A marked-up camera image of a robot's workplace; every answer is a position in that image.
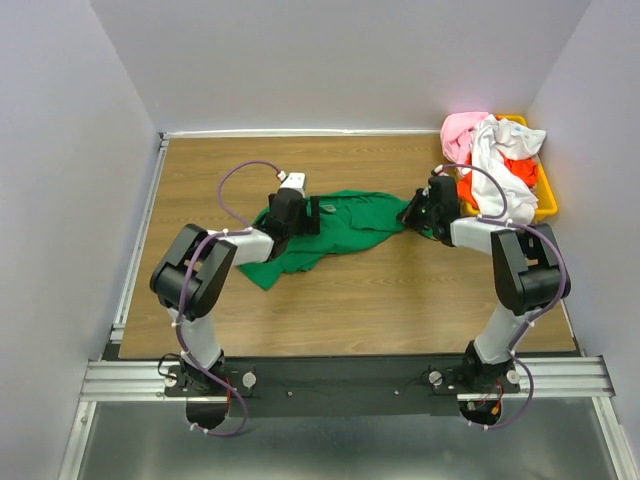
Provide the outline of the green t-shirt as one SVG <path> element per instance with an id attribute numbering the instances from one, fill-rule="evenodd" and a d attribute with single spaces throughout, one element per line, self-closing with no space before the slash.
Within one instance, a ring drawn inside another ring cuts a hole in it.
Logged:
<path id="1" fill-rule="evenodd" d="M 269 290 L 283 274 L 310 271 L 327 256 L 366 251 L 401 232 L 404 226 L 397 216 L 408 204 L 384 192 L 342 190 L 322 195 L 319 234 L 296 236 L 276 259 L 241 265 L 238 270 Z"/>

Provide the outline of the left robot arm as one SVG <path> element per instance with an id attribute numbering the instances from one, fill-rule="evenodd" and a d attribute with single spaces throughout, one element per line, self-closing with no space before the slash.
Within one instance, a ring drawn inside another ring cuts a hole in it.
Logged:
<path id="1" fill-rule="evenodd" d="M 150 278 L 150 289 L 172 318 L 182 348 L 180 373 L 167 373 L 169 386 L 190 385 L 201 395 L 230 388 L 224 353 L 213 326 L 213 310 L 230 270 L 269 263 L 294 238 L 320 233 L 320 200 L 291 188 L 269 196 L 266 213 L 239 231 L 185 225 Z"/>

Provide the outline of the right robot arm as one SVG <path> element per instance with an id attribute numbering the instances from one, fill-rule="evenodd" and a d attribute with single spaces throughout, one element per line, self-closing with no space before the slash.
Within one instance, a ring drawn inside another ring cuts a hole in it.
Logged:
<path id="1" fill-rule="evenodd" d="M 571 290 L 551 226 L 463 217 L 456 181 L 445 175 L 433 176 L 417 189 L 397 219 L 414 231 L 430 231 L 446 246 L 491 257 L 498 303 L 485 329 L 468 344 L 460 364 L 429 369 L 435 392 L 488 390 L 506 378 L 517 346 L 536 319 Z"/>

